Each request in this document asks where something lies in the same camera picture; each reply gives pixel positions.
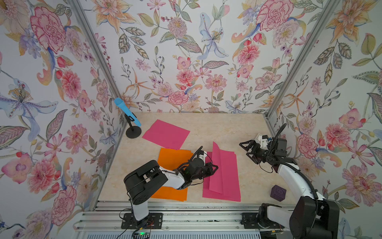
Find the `purple cube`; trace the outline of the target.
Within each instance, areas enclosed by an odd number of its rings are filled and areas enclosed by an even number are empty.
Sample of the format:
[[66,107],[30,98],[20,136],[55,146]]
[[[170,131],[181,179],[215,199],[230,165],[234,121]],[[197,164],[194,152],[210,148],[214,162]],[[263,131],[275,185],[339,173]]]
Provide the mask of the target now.
[[281,202],[286,198],[287,190],[280,187],[279,185],[275,185],[271,189],[270,197]]

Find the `orange paper sheet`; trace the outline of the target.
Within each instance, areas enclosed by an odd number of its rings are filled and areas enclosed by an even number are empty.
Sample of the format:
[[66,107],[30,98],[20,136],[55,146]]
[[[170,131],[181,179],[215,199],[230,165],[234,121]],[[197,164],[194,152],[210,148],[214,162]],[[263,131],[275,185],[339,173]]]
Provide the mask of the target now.
[[[161,148],[158,163],[161,167],[174,170],[182,163],[187,162],[193,153],[189,150],[175,150]],[[188,190],[177,190],[171,187],[161,187],[151,198],[167,199],[184,202],[187,200]]]

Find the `aluminium corner post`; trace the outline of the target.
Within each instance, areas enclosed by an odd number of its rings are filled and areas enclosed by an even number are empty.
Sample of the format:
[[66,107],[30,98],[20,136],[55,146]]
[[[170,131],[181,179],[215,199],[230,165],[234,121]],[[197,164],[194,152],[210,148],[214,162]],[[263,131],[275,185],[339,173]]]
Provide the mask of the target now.
[[65,13],[67,17],[73,16],[78,24],[65,27],[66,47],[79,62],[85,61],[85,71],[90,76],[83,78],[82,89],[77,80],[65,92],[78,92],[74,98],[79,107],[94,120],[100,118],[101,114],[105,117],[112,113],[124,115],[115,105],[122,100],[111,75],[110,65],[102,56],[103,53],[107,54],[104,37],[93,32],[79,1],[68,1],[68,4]]
[[276,109],[279,106],[280,102],[282,101],[282,98],[284,97],[285,92],[289,88],[290,84],[292,83],[293,79],[295,78],[296,74],[298,73],[301,66],[304,64],[306,58],[308,57],[309,53],[313,49],[314,45],[316,44],[316,41],[318,40],[320,34],[325,28],[325,25],[329,21],[329,18],[334,13],[336,7],[338,6],[338,2],[335,0],[327,1],[326,5],[324,6],[321,14],[318,16],[318,20],[316,21],[312,31],[311,36],[307,39],[306,44],[301,49],[301,52],[295,59],[295,63],[293,64],[290,72],[287,74],[287,77],[282,84],[282,87],[278,91],[278,94],[276,95],[273,104],[267,111],[267,113],[264,115],[264,118],[266,120],[270,120],[271,116],[276,113]]

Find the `controller box green light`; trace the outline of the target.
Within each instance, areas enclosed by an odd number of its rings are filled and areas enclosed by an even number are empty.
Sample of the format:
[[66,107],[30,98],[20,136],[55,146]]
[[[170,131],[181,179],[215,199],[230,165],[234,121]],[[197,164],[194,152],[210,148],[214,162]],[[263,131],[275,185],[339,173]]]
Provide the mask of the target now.
[[132,239],[150,239],[151,234],[149,232],[134,231],[131,235]]

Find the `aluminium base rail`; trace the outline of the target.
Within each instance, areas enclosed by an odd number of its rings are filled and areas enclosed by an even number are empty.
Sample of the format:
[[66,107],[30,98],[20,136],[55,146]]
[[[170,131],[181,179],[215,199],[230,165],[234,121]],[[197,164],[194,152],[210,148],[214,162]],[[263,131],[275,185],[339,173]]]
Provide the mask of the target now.
[[291,238],[285,228],[246,229],[242,214],[257,213],[259,205],[241,203],[150,202],[151,219],[137,230],[127,201],[99,201],[74,224],[78,239],[130,239],[134,231],[150,239],[261,239]]

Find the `left aluminium corner post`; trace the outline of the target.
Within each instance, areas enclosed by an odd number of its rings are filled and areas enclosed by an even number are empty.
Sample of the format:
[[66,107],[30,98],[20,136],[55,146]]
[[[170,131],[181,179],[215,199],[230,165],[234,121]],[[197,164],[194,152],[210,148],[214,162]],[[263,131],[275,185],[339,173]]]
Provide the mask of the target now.
[[90,76],[83,78],[82,89],[77,80],[65,92],[78,92],[74,98],[79,107],[94,120],[100,118],[101,114],[105,117],[112,113],[124,115],[115,105],[122,100],[111,75],[110,65],[102,56],[103,53],[107,54],[104,37],[93,32],[79,1],[68,1],[68,4],[65,13],[67,17],[73,16],[78,24],[65,27],[66,47],[79,62],[85,61],[85,71]]

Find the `right aluminium corner post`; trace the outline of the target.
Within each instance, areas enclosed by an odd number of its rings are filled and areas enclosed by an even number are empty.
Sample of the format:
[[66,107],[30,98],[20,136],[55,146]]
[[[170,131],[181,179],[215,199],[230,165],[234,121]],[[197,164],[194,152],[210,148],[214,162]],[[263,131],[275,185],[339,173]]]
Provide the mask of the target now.
[[329,21],[329,18],[334,13],[336,7],[338,6],[338,2],[335,0],[327,1],[326,5],[324,6],[321,14],[318,16],[318,20],[316,21],[312,31],[311,36],[307,39],[306,44],[301,49],[301,52],[295,59],[295,63],[293,64],[290,72],[287,74],[287,77],[282,84],[282,87],[278,91],[278,94],[276,95],[273,104],[267,111],[267,113],[264,115],[264,118],[266,120],[270,120],[271,116],[276,113],[276,109],[279,106],[280,102],[282,101],[282,98],[284,97],[285,92],[289,88],[290,84],[292,83],[293,79],[295,78],[296,74],[298,73],[301,66],[304,64],[306,58],[308,57],[309,53],[313,49],[314,45],[316,44],[316,41],[318,40],[320,34],[325,28],[325,25]]

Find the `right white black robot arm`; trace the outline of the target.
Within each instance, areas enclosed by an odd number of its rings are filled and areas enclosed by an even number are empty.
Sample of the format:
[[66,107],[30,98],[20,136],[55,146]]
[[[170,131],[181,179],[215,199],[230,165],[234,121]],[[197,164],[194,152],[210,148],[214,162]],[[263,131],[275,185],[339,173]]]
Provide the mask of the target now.
[[264,138],[239,144],[246,155],[257,165],[268,163],[279,174],[297,199],[294,210],[263,203],[258,210],[256,223],[267,229],[278,224],[290,230],[295,239],[336,239],[339,207],[317,192],[292,158],[287,156],[287,142],[282,138]]

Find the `pink paper sheet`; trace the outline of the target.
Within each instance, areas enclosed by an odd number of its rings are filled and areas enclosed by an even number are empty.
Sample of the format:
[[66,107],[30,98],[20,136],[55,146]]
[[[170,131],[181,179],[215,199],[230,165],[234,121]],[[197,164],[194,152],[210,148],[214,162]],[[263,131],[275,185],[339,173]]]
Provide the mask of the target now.
[[214,174],[210,177],[209,190],[223,194],[221,150],[216,142],[213,142],[211,162],[214,165]]
[[[203,198],[241,202],[236,154],[221,150],[220,157],[221,163],[217,172],[204,180]],[[222,194],[212,191],[212,185],[218,183],[222,186]]]

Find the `blue microphone on stand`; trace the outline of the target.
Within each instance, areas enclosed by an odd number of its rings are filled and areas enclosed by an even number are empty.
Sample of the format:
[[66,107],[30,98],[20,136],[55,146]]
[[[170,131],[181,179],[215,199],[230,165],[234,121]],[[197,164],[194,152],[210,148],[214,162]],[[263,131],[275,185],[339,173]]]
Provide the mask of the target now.
[[126,130],[125,134],[128,138],[137,138],[141,135],[141,122],[138,120],[136,115],[130,111],[130,109],[127,107],[125,102],[121,98],[114,99],[114,103],[116,106],[122,110],[125,114],[125,118],[127,120],[127,123],[129,125],[128,129]]

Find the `white QR code card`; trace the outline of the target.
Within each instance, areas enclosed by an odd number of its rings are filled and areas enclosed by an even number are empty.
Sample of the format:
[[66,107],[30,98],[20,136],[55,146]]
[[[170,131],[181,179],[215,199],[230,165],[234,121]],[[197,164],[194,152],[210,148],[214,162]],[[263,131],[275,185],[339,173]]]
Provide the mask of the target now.
[[263,141],[263,135],[262,134],[258,134],[256,137],[255,137],[255,142],[257,143],[261,143]]

